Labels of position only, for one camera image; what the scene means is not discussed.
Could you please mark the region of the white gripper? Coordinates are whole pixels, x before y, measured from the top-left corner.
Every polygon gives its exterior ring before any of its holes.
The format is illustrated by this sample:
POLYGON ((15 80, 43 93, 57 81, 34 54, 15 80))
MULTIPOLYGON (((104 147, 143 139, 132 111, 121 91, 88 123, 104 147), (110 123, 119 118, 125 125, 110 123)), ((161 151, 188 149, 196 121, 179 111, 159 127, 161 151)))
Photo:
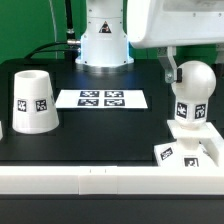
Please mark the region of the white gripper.
POLYGON ((181 83, 176 48, 224 42, 224 0, 128 0, 127 34, 134 48, 157 49, 167 83, 181 83))

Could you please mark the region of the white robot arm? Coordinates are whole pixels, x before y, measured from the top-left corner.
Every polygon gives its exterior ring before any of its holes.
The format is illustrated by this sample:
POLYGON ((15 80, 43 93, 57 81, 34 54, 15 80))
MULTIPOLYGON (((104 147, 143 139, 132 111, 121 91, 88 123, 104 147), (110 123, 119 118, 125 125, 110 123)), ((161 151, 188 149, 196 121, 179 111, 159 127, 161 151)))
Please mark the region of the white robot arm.
POLYGON ((129 48, 156 48, 165 80, 180 79, 178 46, 224 43, 224 0, 86 0, 76 62, 100 71, 133 61, 129 48))

